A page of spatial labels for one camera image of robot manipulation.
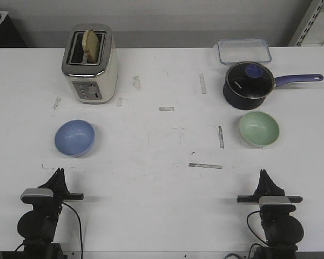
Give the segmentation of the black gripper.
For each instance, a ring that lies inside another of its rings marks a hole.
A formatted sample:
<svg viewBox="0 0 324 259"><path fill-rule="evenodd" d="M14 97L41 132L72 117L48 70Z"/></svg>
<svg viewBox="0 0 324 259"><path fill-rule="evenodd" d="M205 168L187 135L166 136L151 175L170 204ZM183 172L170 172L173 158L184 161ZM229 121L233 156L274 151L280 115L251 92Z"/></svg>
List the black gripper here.
<svg viewBox="0 0 324 259"><path fill-rule="evenodd" d="M60 188L57 188L60 177ZM83 193L70 193L66 184L65 174L63 168L58 168L51 178L38 189L45 191L47 196L42 196L38 199L39 206L59 206L64 201L81 201L84 199Z"/></svg>
<svg viewBox="0 0 324 259"><path fill-rule="evenodd" d="M303 197L300 195L285 195L283 192L264 192L265 187L267 190L283 190L278 187L268 175L265 169L260 170L259 181L257 188L253 195L238 195L237 203L253 203L258 204L259 200L263 197L272 198L273 201L287 200L291 203L301 203Z"/></svg>

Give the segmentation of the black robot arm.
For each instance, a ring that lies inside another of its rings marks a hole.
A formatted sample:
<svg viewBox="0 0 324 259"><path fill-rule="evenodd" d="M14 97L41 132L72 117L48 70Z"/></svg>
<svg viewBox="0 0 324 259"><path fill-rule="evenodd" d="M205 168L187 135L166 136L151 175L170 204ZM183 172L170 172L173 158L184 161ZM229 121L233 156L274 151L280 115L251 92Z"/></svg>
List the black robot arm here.
<svg viewBox="0 0 324 259"><path fill-rule="evenodd" d="M259 182L253 195L237 196L237 203L256 203L257 213L265 238L258 237L261 243L254 244L256 250L249 258L296 258L297 243L304 237L302 224L290 215L296 211L296 203L303 201L301 196L287 196L269 177L266 170L260 170Z"/></svg>
<svg viewBox="0 0 324 259"><path fill-rule="evenodd" d="M63 168L58 168L52 177L37 188L27 188L20 196L24 204L32 205L18 221L17 231L24 238L13 252L14 258L67 258L60 243L55 243L55 233L63 206L75 211L67 201L81 201L83 193L70 193Z"/></svg>

